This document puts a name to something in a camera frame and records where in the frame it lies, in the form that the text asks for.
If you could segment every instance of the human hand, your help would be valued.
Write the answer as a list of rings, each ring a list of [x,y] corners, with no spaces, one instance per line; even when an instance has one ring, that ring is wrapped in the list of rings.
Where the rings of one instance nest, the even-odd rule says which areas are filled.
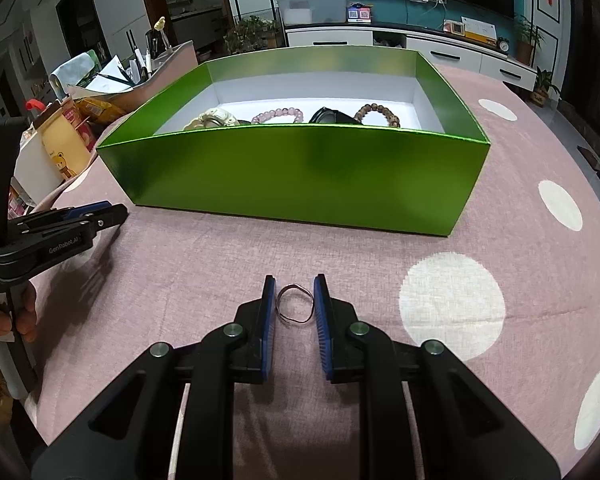
[[[36,328],[38,321],[36,315],[36,289],[31,282],[27,283],[22,293],[22,303],[24,308],[19,311],[16,317],[16,330],[22,334],[24,341],[31,343],[38,335],[38,329]],[[0,311],[0,336],[8,334],[10,331],[11,319],[7,314]]]

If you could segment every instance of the polka dot tablecloth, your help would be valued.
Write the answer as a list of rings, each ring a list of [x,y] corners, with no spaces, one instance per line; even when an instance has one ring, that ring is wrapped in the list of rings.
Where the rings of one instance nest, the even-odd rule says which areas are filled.
[[[135,207],[99,159],[69,184],[56,206],[110,200],[130,216],[34,280],[44,376],[27,409],[43,437],[151,343],[232,320],[266,274],[310,288],[324,272],[395,340],[444,341],[570,470],[600,430],[600,204],[503,84],[440,70],[492,142],[448,238]],[[310,305],[289,293],[281,308]],[[237,479],[357,477],[357,387],[324,380],[312,322],[277,323],[272,381],[237,386],[234,424]]]

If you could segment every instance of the gray floor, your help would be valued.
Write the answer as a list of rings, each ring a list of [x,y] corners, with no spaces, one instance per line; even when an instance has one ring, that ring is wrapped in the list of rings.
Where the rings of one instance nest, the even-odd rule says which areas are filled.
[[[577,165],[582,170],[582,173],[589,181],[589,184],[596,193],[596,196],[600,199],[600,179],[596,175],[596,172],[585,160],[582,154],[578,151],[578,146],[591,149],[586,140],[578,133],[578,131],[571,126],[571,123],[564,118],[564,116],[553,107],[546,104],[544,108],[540,108],[533,103],[527,103],[535,114],[542,119],[542,122],[546,124],[549,129],[558,137],[558,140],[567,149],[569,154],[576,161]]]

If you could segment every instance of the green box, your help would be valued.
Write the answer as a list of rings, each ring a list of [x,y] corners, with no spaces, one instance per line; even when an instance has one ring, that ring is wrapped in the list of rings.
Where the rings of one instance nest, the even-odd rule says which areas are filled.
[[[412,104],[389,102],[413,124],[439,131],[307,123],[168,131],[213,99],[225,107],[221,94],[249,94],[226,103],[236,110],[264,106],[258,96],[267,93],[272,107],[285,93],[291,97],[281,98],[283,106],[315,107],[333,97],[353,115],[366,96],[387,102],[411,87]],[[371,115],[365,121],[382,119]],[[137,205],[448,235],[489,147],[472,113],[419,53],[311,46],[205,62],[138,108],[98,152]]]

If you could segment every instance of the beaded bracelet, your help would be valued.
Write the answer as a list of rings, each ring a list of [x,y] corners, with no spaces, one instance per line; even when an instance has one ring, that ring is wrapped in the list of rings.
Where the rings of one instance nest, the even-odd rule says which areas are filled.
[[[262,124],[267,122],[269,119],[273,119],[274,117],[283,117],[288,115],[294,116],[295,123],[301,123],[302,121],[304,121],[304,115],[302,114],[302,110],[291,107],[277,108],[276,110],[270,110],[268,112],[258,114],[251,120],[251,124]]]
[[[400,119],[397,115],[395,115],[389,108],[386,106],[378,105],[376,103],[370,105],[364,105],[357,113],[353,116],[355,120],[357,120],[360,124],[362,124],[362,119],[369,112],[380,112],[382,115],[386,117],[386,122],[389,126],[394,128],[400,128]]]

